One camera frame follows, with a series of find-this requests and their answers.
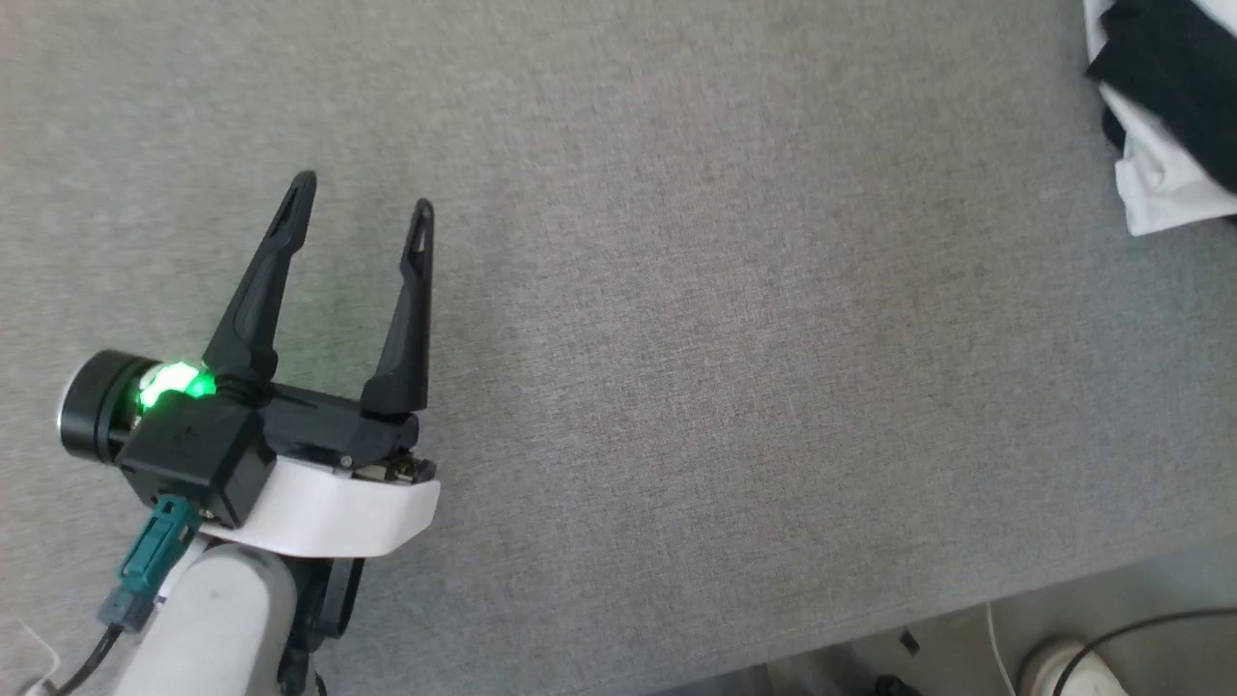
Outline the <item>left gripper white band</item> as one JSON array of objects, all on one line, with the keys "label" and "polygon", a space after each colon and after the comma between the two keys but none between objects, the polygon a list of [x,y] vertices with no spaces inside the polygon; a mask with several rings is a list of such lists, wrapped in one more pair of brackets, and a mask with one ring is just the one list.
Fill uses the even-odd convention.
[{"label": "left gripper white band", "polygon": [[[275,330],[289,266],[303,247],[317,176],[301,171],[236,286],[202,356],[216,378],[275,377]],[[395,553],[434,520],[442,485],[414,456],[428,401],[434,206],[421,198],[400,256],[402,286],[375,373],[357,401],[275,384],[261,410],[273,471],[238,529],[204,523],[216,540],[287,558],[370,559]]]}]

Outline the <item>black and white shirt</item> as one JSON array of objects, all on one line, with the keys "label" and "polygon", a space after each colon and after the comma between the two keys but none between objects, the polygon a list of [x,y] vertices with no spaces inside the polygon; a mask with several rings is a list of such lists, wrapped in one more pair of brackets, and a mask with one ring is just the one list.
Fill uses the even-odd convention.
[{"label": "black and white shirt", "polygon": [[1081,0],[1128,232],[1237,224],[1237,0]]}]

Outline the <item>white rounded floor object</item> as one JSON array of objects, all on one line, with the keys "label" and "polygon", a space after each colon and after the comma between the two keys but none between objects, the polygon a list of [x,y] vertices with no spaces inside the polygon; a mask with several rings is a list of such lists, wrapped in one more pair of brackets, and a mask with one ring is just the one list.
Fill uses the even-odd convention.
[{"label": "white rounded floor object", "polygon": [[[1054,696],[1056,680],[1082,648],[1082,642],[1066,638],[1039,645],[1021,666],[1017,696]],[[1059,696],[1131,696],[1131,692],[1110,670],[1108,663],[1092,651],[1079,661]]]}]

